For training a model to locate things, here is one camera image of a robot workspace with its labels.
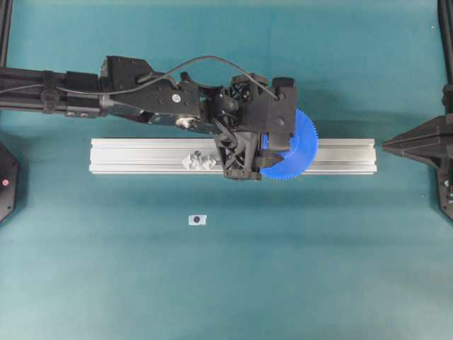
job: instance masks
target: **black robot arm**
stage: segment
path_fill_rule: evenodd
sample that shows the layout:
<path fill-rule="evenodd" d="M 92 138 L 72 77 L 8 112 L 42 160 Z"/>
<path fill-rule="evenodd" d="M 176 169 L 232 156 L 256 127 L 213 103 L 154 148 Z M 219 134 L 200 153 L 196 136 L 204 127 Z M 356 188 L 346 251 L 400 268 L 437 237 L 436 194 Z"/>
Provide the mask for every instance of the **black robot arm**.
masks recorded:
<path fill-rule="evenodd" d="M 205 86 L 183 72 L 203 59 L 229 63 L 241 71 L 229 86 Z M 167 72 L 144 60 L 106 57 L 101 75 L 0 67 L 0 109 L 61 113 L 71 118 L 117 115 L 137 123 L 172 125 L 215 135 L 224 175 L 260 180 L 260 169 L 282 160 L 294 135 L 297 90 L 290 78 L 268 80 L 248 74 L 218 57 L 199 57 Z M 264 135 L 268 147 L 262 148 Z"/>

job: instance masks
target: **black joint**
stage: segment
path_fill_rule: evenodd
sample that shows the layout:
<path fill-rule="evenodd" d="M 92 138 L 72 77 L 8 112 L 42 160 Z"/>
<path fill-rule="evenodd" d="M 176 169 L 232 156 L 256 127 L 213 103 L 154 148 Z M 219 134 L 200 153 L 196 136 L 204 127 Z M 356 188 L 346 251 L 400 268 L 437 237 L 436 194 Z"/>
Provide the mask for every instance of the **black joint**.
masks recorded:
<path fill-rule="evenodd" d="M 219 93 L 214 98 L 215 110 L 217 112 L 223 113 L 235 113 L 239 110 L 238 101 L 234 100 L 232 97 L 227 96 L 223 93 Z"/>
<path fill-rule="evenodd" d="M 181 81 L 192 81 L 192 78 L 190 78 L 189 73 L 187 72 L 182 72 L 180 77 Z"/>
<path fill-rule="evenodd" d="M 272 166 L 280 163 L 283 157 L 270 150 L 262 149 L 260 155 L 255 157 L 253 164 L 258 168 L 271 168 Z"/>
<path fill-rule="evenodd" d="M 44 113 L 52 113 L 58 106 L 59 93 L 55 88 L 55 74 L 51 71 L 42 73 L 43 90 L 41 92 L 41 101 L 44 105 L 42 111 Z"/>
<path fill-rule="evenodd" d="M 272 79 L 272 87 L 294 87 L 294 79 L 281 76 Z"/>
<path fill-rule="evenodd" d="M 245 169 L 229 169 L 224 172 L 225 177 L 236 181 L 260 181 L 261 173 Z"/>
<path fill-rule="evenodd" d="M 268 147 L 269 150 L 285 152 L 289 150 L 289 141 L 291 135 L 287 133 L 269 133 Z"/>

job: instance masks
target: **teal table mat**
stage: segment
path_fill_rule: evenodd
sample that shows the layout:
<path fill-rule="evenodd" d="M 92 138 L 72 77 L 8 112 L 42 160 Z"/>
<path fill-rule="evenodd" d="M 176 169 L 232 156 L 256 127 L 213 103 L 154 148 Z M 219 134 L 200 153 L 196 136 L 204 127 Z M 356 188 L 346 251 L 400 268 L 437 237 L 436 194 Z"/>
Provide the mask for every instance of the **teal table mat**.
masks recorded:
<path fill-rule="evenodd" d="M 321 137 L 378 146 L 444 112 L 433 0 L 15 2 L 10 67 L 98 73 L 123 55 L 166 71 L 218 55 L 294 77 Z M 452 338 L 453 224 L 426 165 L 379 150 L 374 176 L 95 176 L 91 138 L 197 135 L 0 115 L 22 164 L 0 226 L 0 339 Z"/>

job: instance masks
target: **black cable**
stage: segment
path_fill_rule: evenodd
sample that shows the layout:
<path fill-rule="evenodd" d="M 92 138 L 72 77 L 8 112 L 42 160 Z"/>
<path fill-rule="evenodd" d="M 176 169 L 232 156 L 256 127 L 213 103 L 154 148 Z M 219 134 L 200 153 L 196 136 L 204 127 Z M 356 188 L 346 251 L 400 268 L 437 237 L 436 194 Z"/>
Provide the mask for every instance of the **black cable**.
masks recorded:
<path fill-rule="evenodd" d="M 147 74 L 145 76 L 141 76 L 139 79 L 138 79 L 138 83 L 143 83 L 142 85 L 139 85 L 137 87 L 134 87 L 133 89 L 128 89 L 128 90 L 121 90 L 121 91 L 110 91 L 110 92 L 87 92 L 87 91 L 75 91 L 75 90 L 71 90 L 71 89 L 66 89 L 64 87 L 60 87 L 60 86 L 57 86 L 57 89 L 59 89 L 60 91 L 64 91 L 64 92 L 68 92 L 68 93 L 71 93 L 71 94 L 86 94 L 86 95 L 90 95 L 90 94 L 93 94 L 93 95 L 97 95 L 97 96 L 102 96 L 102 95 L 109 95 L 109 96 L 114 96 L 116 94 L 130 94 L 132 92 L 135 92 L 135 91 L 139 91 L 141 89 L 144 89 L 145 87 L 148 87 L 158 81 L 161 81 L 162 79 L 165 79 L 167 77 L 169 77 L 170 75 L 172 75 L 173 73 L 175 73 L 176 71 L 178 71 L 179 69 L 182 69 L 186 66 L 188 66 L 189 64 L 193 64 L 194 62 L 201 62 L 202 60 L 216 60 L 218 62 L 223 62 L 224 64 L 227 64 L 235 69 L 237 69 L 238 71 L 240 71 L 244 76 L 246 76 L 248 78 L 248 80 L 250 80 L 252 83 L 254 83 L 256 86 L 258 86 L 260 89 L 262 89 L 264 92 L 266 92 L 267 94 L 269 94 L 270 96 L 272 96 L 275 100 L 279 100 L 279 98 L 272 93 L 272 91 L 270 91 L 269 89 L 267 89 L 265 86 L 263 86 L 262 84 L 260 84 L 259 81 L 256 81 L 250 74 L 247 73 L 246 70 L 240 68 L 238 65 L 226 60 L 226 59 L 222 59 L 222 58 L 219 58 L 219 57 L 215 57 L 215 56 L 212 56 L 212 55 L 207 55 L 207 56 L 204 56 L 204 57 L 196 57 L 196 58 L 193 58 L 191 60 L 188 60 L 187 62 L 184 62 L 180 65 L 178 65 L 177 67 L 171 69 L 170 71 L 166 72 L 165 74 L 161 75 L 161 76 L 158 76 L 157 78 L 154 78 L 154 79 L 151 79 L 153 77 L 153 74 L 150 73 L 150 74 Z"/>
<path fill-rule="evenodd" d="M 44 86 L 43 84 L 33 84 L 33 85 L 11 87 L 10 89 L 0 90 L 0 94 L 5 94 L 6 92 L 13 92 L 13 91 L 32 89 L 32 88 L 35 88 L 35 87 L 43 87 L 43 86 Z"/>

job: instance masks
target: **white plastic piece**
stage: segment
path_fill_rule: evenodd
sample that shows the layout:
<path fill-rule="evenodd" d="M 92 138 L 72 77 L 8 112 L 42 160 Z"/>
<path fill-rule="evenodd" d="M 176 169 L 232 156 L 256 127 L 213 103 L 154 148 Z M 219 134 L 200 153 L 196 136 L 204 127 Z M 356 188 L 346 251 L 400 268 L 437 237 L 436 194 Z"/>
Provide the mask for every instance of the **white plastic piece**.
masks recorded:
<path fill-rule="evenodd" d="M 179 118 L 175 124 L 176 126 L 178 126 L 179 128 L 184 128 L 184 129 L 188 129 L 190 128 L 190 126 L 192 126 L 192 124 L 196 121 L 196 119 L 194 117 L 183 117 L 183 118 Z"/>
<path fill-rule="evenodd" d="M 183 159 L 183 166 L 187 170 L 211 170 L 217 164 L 210 155 L 202 156 L 200 151 L 195 151 Z"/>

